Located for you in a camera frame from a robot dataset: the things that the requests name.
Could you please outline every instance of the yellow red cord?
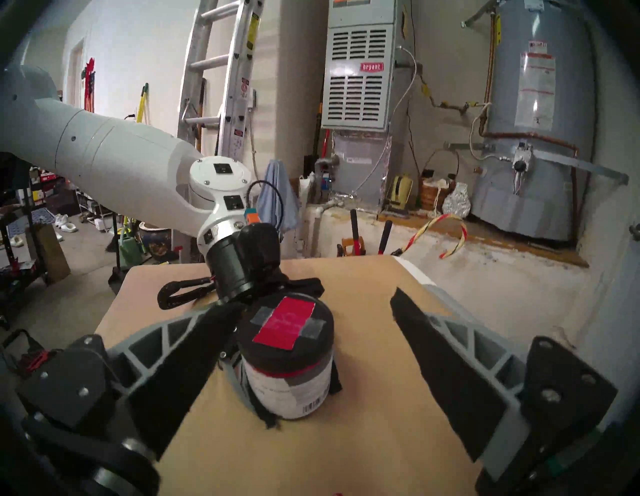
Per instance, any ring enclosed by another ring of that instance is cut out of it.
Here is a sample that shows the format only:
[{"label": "yellow red cord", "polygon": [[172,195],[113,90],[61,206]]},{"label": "yellow red cord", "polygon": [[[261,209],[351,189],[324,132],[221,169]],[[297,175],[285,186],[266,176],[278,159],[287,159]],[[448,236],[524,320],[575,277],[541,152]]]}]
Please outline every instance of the yellow red cord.
[{"label": "yellow red cord", "polygon": [[463,220],[458,217],[457,215],[454,214],[444,214],[441,215],[439,217],[436,217],[435,219],[430,220],[429,222],[427,222],[424,226],[422,226],[420,229],[418,229],[418,232],[416,232],[413,237],[409,240],[409,243],[407,243],[407,245],[401,249],[400,251],[400,255],[402,255],[402,253],[406,252],[409,247],[416,242],[416,240],[418,240],[418,238],[420,236],[422,236],[431,226],[433,226],[434,224],[437,224],[438,222],[440,222],[441,220],[444,219],[455,219],[455,220],[459,220],[460,221],[460,228],[462,229],[462,236],[460,237],[460,241],[458,241],[458,244],[452,249],[452,250],[447,250],[446,252],[443,252],[440,254],[440,258],[441,259],[446,259],[447,257],[450,257],[451,255],[453,255],[454,253],[456,253],[456,251],[458,251],[464,244],[465,241],[467,240],[467,226],[465,225],[465,223],[463,222]]}]

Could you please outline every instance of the gray tape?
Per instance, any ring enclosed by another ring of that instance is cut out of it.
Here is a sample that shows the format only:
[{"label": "gray tape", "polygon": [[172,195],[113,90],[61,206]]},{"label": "gray tape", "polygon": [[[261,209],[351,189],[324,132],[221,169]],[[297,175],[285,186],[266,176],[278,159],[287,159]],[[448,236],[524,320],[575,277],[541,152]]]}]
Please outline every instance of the gray tape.
[{"label": "gray tape", "polygon": [[314,319],[309,317],[305,325],[302,326],[300,330],[300,334],[298,337],[308,337],[311,339],[318,339],[320,336],[320,332],[322,331],[322,327],[324,326],[324,321],[321,319]]},{"label": "gray tape", "polygon": [[273,313],[273,308],[268,307],[260,307],[260,309],[255,313],[253,319],[251,319],[251,324],[256,324],[257,326],[262,326],[264,323],[271,317]]}]

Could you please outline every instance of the green watering can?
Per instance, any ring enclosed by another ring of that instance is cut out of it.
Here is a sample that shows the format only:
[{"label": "green watering can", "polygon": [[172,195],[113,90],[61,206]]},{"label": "green watering can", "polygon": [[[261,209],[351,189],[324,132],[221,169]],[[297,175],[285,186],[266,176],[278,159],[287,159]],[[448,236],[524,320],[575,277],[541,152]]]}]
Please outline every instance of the green watering can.
[{"label": "green watering can", "polygon": [[118,250],[120,251],[120,264],[123,267],[135,267],[142,263],[142,252],[138,242],[124,226],[118,240]]}]

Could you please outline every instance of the ladder rung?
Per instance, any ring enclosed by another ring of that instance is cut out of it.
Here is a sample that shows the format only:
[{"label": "ladder rung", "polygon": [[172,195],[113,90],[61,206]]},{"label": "ladder rung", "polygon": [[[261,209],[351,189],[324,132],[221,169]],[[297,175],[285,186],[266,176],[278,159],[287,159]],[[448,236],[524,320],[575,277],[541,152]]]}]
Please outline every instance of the ladder rung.
[{"label": "ladder rung", "polygon": [[220,127],[220,117],[189,117],[184,120],[187,125],[202,124],[214,129]]},{"label": "ladder rung", "polygon": [[200,18],[207,22],[214,22],[216,20],[224,19],[225,17],[231,17],[238,12],[238,7],[240,7],[241,1],[242,0],[238,0],[228,3],[227,5],[223,5],[222,7],[215,8],[214,10],[209,10],[202,14]]},{"label": "ladder rung", "polygon": [[190,70],[207,70],[214,67],[222,67],[227,65],[229,61],[229,55],[221,55],[219,57],[208,58],[206,60],[199,60],[189,64]]}]

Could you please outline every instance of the aluminum ladder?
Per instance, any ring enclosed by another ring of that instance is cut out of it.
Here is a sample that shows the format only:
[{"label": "aluminum ladder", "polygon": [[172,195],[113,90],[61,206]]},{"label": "aluminum ladder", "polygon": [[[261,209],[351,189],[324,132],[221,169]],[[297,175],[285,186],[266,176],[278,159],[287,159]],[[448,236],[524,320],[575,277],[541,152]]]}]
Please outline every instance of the aluminum ladder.
[{"label": "aluminum ladder", "polygon": [[[218,0],[202,0],[193,22],[184,68],[178,138],[195,146],[198,124],[217,129],[217,155],[236,161],[242,161],[253,49],[263,7],[264,0],[236,0],[220,7]],[[213,22],[233,15],[236,23],[229,54],[205,59]],[[220,115],[198,116],[196,105],[202,90],[203,71],[224,66],[227,76]]]}]

